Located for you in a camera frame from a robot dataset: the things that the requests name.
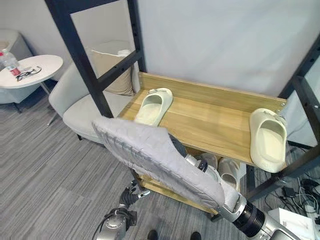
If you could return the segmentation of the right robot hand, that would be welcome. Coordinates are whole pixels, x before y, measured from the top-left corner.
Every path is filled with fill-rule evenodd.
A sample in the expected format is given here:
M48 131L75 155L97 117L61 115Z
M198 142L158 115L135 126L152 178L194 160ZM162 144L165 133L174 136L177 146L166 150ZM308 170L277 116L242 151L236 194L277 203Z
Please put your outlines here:
M201 165L201 161L197 160L195 157L193 157L192 155L190 155L185 146L177 139L175 138L173 135L169 134L170 140L173 143L174 147L176 148L176 150L180 153L180 155L182 157L184 157L184 159L190 163L191 165L193 165L194 167L202 170L203 167Z

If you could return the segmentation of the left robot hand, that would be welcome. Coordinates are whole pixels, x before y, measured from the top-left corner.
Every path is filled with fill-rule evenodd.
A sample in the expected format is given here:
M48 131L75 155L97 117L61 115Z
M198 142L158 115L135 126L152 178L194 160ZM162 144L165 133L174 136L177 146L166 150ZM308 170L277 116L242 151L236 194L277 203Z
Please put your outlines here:
M130 185L128 185L120 195L119 198L119 207L128 209L131 205L137 202L139 199L148 196L151 191L144 190L142 192L135 193L137 190L136 186L138 185L136 180L132 180Z

